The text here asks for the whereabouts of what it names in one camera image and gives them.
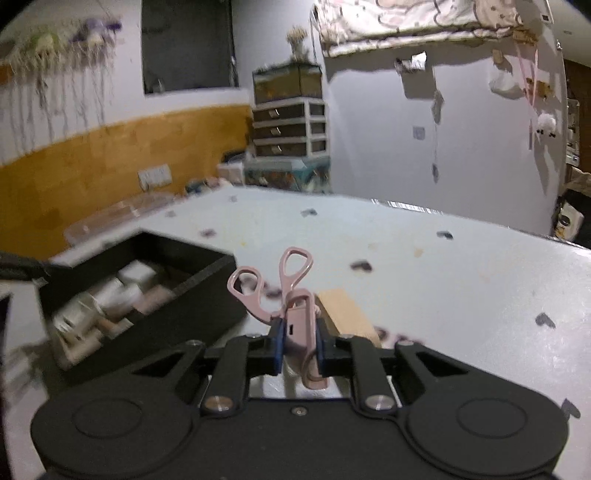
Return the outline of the pink eyelash curler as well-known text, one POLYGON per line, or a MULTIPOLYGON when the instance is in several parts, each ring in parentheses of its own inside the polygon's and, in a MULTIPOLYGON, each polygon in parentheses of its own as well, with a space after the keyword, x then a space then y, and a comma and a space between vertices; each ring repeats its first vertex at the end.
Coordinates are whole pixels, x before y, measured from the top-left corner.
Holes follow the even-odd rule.
POLYGON ((236 269, 229 276, 226 288, 260 323, 273 326, 277 321, 284 322, 284 352, 291 368, 300 376, 305 388, 324 390, 329 380, 321 376, 318 367, 315 295, 298 286, 313 265, 314 258, 308 250, 290 247, 283 252, 279 264, 280 307, 274 312, 267 311, 260 303, 266 281, 256 268, 236 269))

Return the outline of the black storage box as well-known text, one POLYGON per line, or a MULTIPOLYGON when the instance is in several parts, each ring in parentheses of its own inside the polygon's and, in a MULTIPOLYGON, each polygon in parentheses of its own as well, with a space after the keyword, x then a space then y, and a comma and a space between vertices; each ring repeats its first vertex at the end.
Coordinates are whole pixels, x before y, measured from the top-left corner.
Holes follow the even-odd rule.
POLYGON ((187 340, 211 346, 245 318, 226 289, 235 257, 139 232, 85 259, 38 290, 53 355, 70 385, 187 340), (157 271, 145 289, 119 270, 139 260, 157 271))

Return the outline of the white rectangular box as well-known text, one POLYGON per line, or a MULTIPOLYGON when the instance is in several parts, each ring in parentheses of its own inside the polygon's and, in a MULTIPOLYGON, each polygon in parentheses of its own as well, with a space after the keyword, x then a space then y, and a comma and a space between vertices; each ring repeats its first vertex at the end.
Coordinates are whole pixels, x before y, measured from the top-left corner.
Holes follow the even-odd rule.
POLYGON ((146 263, 134 260, 118 271, 117 278, 124 285, 136 284, 145 289, 156 280, 157 271, 146 263))

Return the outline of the light wooden block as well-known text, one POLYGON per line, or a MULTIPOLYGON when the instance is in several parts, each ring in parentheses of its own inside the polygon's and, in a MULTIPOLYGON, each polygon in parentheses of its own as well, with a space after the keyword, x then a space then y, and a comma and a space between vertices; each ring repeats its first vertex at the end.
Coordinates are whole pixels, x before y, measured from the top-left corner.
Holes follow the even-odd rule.
POLYGON ((378 348, 382 346, 373 324, 345 290, 320 291, 315 294, 315 303, 332 335, 359 336, 370 340, 378 348))

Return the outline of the clear plastic storage bin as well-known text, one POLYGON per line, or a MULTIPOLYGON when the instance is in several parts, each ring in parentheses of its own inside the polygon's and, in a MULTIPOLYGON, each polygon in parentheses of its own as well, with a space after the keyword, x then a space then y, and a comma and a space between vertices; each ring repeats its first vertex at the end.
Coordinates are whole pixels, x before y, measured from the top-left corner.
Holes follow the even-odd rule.
POLYGON ((147 192, 121 200, 77 221, 64 230, 70 246, 83 243, 128 221, 171 205, 175 196, 168 192, 147 192))

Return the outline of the three-drawer plastic cabinet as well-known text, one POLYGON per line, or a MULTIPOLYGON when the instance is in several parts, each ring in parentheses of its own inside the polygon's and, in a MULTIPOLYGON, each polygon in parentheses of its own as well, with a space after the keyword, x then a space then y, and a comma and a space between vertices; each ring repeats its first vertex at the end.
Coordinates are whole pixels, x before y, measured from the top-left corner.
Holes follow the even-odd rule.
POLYGON ((257 105, 252 109, 252 145, 257 157, 328 155, 327 105, 311 97, 257 105))

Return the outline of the glass fish tank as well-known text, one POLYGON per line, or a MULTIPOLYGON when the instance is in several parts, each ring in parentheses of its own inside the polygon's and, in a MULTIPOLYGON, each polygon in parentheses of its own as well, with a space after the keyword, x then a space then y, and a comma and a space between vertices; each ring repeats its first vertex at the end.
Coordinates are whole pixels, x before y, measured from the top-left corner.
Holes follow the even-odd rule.
POLYGON ((256 105, 291 98, 322 99, 322 69, 308 62, 286 62, 252 72, 256 105))

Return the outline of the white plush toy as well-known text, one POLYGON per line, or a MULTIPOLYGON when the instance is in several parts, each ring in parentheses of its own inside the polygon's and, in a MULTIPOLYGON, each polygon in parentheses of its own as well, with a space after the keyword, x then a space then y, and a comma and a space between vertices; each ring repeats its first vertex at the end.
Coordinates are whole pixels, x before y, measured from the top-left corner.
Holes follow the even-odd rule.
POLYGON ((556 116, 548 112, 542 112, 537 118, 536 133, 540 136, 555 138, 557 135, 556 116))

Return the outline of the dried flower vase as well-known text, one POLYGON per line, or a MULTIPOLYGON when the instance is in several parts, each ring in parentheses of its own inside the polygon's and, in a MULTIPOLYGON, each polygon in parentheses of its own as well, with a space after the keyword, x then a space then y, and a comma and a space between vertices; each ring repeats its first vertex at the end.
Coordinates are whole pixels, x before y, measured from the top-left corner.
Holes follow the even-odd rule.
POLYGON ((286 40, 290 45, 290 58, 294 62, 308 62, 308 48, 304 41, 308 38, 308 30, 301 26, 293 26, 287 31, 286 40))

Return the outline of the patterned hanging cloth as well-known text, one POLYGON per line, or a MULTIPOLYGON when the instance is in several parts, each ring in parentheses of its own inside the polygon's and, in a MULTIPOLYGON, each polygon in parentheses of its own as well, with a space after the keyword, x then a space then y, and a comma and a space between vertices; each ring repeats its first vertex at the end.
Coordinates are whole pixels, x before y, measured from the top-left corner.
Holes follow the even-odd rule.
POLYGON ((547 19, 533 1, 317 1, 327 57, 442 42, 535 40, 547 19))

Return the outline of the white wall socket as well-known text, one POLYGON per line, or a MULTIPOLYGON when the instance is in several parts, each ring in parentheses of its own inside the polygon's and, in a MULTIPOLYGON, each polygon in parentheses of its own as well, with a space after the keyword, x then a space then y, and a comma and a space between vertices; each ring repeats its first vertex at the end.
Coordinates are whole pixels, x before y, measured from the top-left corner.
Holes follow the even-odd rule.
POLYGON ((144 192, 172 183, 171 170, 167 164, 140 170, 137 172, 137 176, 139 186, 144 192))

